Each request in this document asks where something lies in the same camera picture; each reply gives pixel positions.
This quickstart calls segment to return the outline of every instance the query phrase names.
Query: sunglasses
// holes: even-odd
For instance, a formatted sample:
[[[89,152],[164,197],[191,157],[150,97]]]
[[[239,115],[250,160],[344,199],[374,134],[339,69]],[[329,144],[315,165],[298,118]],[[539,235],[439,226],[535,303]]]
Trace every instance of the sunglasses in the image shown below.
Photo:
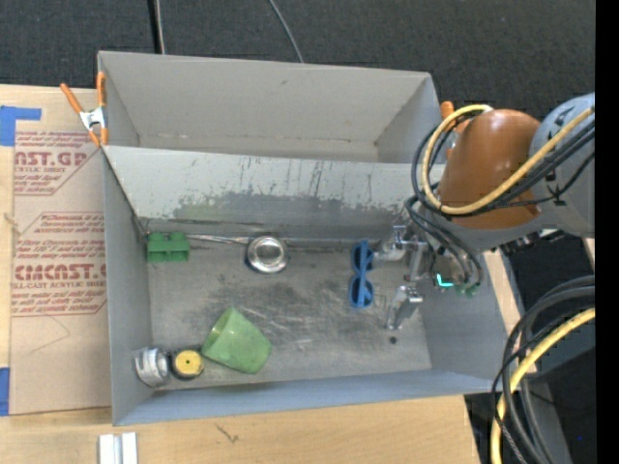
[[[374,299],[374,286],[366,279],[366,273],[372,269],[373,255],[368,241],[361,241],[350,253],[355,275],[348,285],[348,300],[355,307],[368,307]]]

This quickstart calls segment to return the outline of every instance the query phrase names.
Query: black carpet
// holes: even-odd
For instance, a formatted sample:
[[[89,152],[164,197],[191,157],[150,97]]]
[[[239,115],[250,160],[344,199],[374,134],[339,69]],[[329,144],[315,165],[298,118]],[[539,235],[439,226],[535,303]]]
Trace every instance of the black carpet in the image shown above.
[[[595,91],[596,0],[274,2],[305,62],[429,72],[439,100],[456,107],[486,102],[542,120]],[[161,8],[168,54],[300,60],[269,0],[161,0]],[[0,0],[2,83],[93,87],[101,49],[154,52],[144,0]],[[511,261],[526,305],[591,273],[580,240],[570,236]],[[570,413],[573,404],[558,402],[557,410],[574,463],[591,464],[595,352],[574,363],[582,365],[568,369],[582,379],[557,376],[551,385],[556,400],[589,401],[589,412]],[[485,404],[468,400],[473,420],[486,418]]]

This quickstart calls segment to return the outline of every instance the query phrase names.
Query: cardboard sheet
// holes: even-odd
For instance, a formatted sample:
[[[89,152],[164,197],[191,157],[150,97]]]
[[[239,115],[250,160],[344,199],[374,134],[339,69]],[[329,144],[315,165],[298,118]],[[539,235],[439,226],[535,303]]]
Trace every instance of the cardboard sheet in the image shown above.
[[[74,93],[95,107],[94,90]],[[14,187],[2,227],[13,237],[13,264],[2,255],[10,305],[6,294],[0,304],[11,309],[9,413],[107,406],[102,154],[60,88],[2,85],[0,105],[41,111],[17,120],[15,146],[3,147],[15,157],[13,174],[2,165]]]

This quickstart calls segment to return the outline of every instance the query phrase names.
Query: green cup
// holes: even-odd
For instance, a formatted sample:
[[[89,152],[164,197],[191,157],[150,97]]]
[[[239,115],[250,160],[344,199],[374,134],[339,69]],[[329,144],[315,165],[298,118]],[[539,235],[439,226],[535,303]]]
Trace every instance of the green cup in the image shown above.
[[[269,339],[231,306],[220,316],[200,352],[212,361],[253,374],[267,362],[271,349]]]

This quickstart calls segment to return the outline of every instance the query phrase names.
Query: gray bin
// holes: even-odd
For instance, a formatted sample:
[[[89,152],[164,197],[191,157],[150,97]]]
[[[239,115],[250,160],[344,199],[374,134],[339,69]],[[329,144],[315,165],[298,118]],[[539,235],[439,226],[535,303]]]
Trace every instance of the gray bin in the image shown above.
[[[473,299],[421,284],[397,331],[403,262],[369,273],[370,307],[347,299],[351,246],[405,221],[413,153],[440,122],[429,74],[108,51],[99,67],[114,424],[489,391],[506,339],[489,282]],[[147,262],[153,231],[196,236],[189,260]],[[245,262],[267,234],[290,250],[275,275]],[[134,350],[200,345],[229,305],[273,343],[257,374],[206,360],[190,381],[137,378]]]

